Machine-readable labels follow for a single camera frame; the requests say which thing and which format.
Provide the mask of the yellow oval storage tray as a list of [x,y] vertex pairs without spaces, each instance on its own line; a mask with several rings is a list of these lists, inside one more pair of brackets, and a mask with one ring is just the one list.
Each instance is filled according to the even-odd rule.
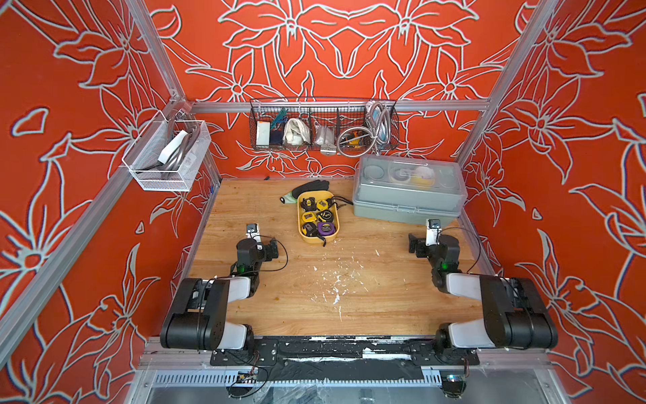
[[[333,201],[333,206],[329,209],[331,210],[334,215],[335,215],[335,220],[334,224],[336,225],[336,233],[329,236],[329,237],[323,237],[319,234],[317,230],[317,224],[320,222],[319,220],[316,223],[303,223],[301,220],[301,215],[304,213],[303,209],[300,207],[300,202],[304,198],[309,198],[309,197],[315,197],[316,201],[324,199],[331,199]],[[321,245],[322,247],[325,247],[326,244],[333,242],[339,231],[340,231],[340,221],[339,221],[339,215],[338,215],[338,208],[337,208],[337,203],[335,200],[335,195],[331,193],[330,191],[311,191],[311,192],[305,192],[303,193],[299,198],[298,202],[296,204],[297,207],[297,219],[298,219],[298,225],[297,225],[297,230],[299,232],[299,235],[302,237],[302,239],[309,243],[309,244],[314,244],[314,245]]]

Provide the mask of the purple tape measure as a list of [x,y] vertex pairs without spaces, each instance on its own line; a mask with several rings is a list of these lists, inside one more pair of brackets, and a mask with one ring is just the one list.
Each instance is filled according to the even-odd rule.
[[319,222],[317,224],[317,230],[323,237],[329,237],[337,231],[336,225],[333,222]]

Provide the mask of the black round tape measure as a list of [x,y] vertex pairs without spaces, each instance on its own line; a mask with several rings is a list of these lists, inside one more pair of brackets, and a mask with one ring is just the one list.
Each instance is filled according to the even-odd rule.
[[331,210],[320,210],[317,212],[317,218],[320,222],[333,223],[335,220],[335,215]]

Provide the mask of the black yellow tape measure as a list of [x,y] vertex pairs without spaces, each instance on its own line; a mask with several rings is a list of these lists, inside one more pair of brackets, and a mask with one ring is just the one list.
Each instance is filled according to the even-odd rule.
[[315,197],[304,198],[303,200],[301,200],[299,205],[304,212],[312,212],[318,210]]

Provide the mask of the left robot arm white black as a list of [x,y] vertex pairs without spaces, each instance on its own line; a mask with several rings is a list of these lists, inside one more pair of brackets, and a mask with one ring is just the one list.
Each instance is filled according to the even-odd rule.
[[237,261],[224,278],[186,278],[181,281],[163,322],[163,348],[199,351],[254,349],[252,327],[227,321],[228,305],[253,297],[260,286],[262,265],[280,257],[283,246],[246,238],[237,244]]

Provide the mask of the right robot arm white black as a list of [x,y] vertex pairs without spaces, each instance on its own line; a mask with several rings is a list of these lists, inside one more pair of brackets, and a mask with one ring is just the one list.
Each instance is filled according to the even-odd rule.
[[531,279],[462,272],[459,240],[448,235],[430,242],[410,234],[409,252],[428,260],[432,282],[439,291],[481,303],[482,318],[440,326],[434,343],[438,353],[476,348],[548,349],[558,344],[558,330]]

